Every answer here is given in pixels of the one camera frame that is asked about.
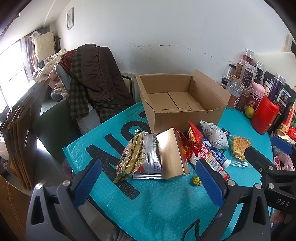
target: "clear plastic jar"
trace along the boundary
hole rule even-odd
[[[235,69],[234,77],[239,79],[243,70],[243,67],[249,64],[247,61],[241,59],[239,62],[237,62],[237,67]]]
[[[243,92],[243,88],[241,87],[241,83],[228,81],[226,90],[230,93],[230,99],[229,99],[229,102],[227,105],[227,109],[234,110],[234,108],[236,107],[236,104],[238,102],[238,99]]]
[[[259,61],[256,61],[254,66],[257,67],[257,74],[254,82],[260,84],[264,72],[264,64],[260,63]]]
[[[240,80],[242,81],[242,87],[245,90],[250,90],[254,83],[255,77],[257,73],[257,68],[247,64],[246,67],[242,70]]]
[[[243,90],[238,103],[236,104],[235,109],[238,111],[243,111],[244,110],[244,106],[250,96],[251,90]]]
[[[228,71],[227,71],[227,78],[233,80],[234,79],[234,74],[235,74],[235,70],[236,70],[236,66],[234,63],[230,63],[229,64],[229,68],[228,68]]]
[[[244,49],[243,60],[247,61],[249,64],[253,64],[255,61],[254,52],[249,49]]]
[[[228,83],[228,79],[227,78],[222,78],[219,85],[221,85],[224,89],[227,89],[227,83]]]
[[[273,103],[278,103],[281,94],[284,90],[286,80],[280,76],[279,74],[276,74],[274,77],[274,82],[272,84],[272,87],[270,89],[270,92],[268,94],[268,99]]]

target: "stack of cardboard sheets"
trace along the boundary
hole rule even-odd
[[[31,130],[40,110],[49,79],[35,83],[11,108],[2,133],[9,153],[8,165],[14,169],[23,188],[34,186],[37,137]]]

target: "blue gripper pad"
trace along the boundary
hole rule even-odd
[[[97,159],[74,190],[74,206],[76,208],[85,203],[101,171],[102,162]]]
[[[287,155],[292,154],[292,147],[290,146],[289,143],[284,141],[282,138],[277,136],[272,136],[270,141],[273,146],[276,146],[278,149],[280,149]]]
[[[195,171],[212,200],[212,203],[222,208],[224,204],[223,191],[201,161],[196,162]]]

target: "plastic jar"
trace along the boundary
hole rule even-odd
[[[238,78],[238,79],[240,78],[241,73],[242,73],[242,69],[247,64],[249,64],[249,63],[241,58],[241,60],[237,63],[237,68],[235,69],[235,73],[234,73],[235,78]]]
[[[254,62],[254,52],[252,52],[249,49],[244,49],[244,54],[242,57],[243,60],[249,62],[249,64],[252,64]]]
[[[235,70],[236,70],[236,66],[235,64],[233,63],[230,63],[229,64],[229,68],[228,68],[228,71],[227,71],[227,78],[233,80],[234,79],[234,74],[235,74]]]
[[[247,100],[250,96],[250,93],[251,93],[251,90],[243,90],[240,98],[239,98],[239,101],[235,107],[236,110],[238,111],[243,111],[244,110],[244,106],[246,105],[247,103]]]
[[[242,87],[244,89],[251,89],[254,83],[254,79],[257,73],[257,68],[247,64],[247,66],[243,69],[240,80],[242,81]]]
[[[282,76],[280,76],[279,74],[275,75],[270,92],[268,94],[268,99],[271,102],[276,104],[279,101],[281,94],[283,92],[285,83],[286,83],[286,80]]]
[[[227,108],[229,110],[234,110],[238,102],[238,98],[241,96],[243,92],[243,88],[241,87],[240,82],[228,81],[226,90],[230,93],[230,99],[229,99]]]
[[[227,83],[228,83],[228,79],[227,78],[222,78],[219,85],[221,85],[224,89],[227,89]]]
[[[260,63],[259,61],[256,61],[254,66],[257,67],[257,74],[255,76],[254,82],[260,84],[264,72],[264,64]]]
[[[246,110],[248,106],[251,106],[253,107],[254,111],[256,111],[264,96],[264,93],[265,93],[264,87],[261,84],[257,84],[254,82],[251,89],[250,96],[244,106],[244,110]]]

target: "silver foil package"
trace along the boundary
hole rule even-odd
[[[143,132],[144,162],[133,174],[133,179],[163,179],[163,169],[158,155],[157,134]]]

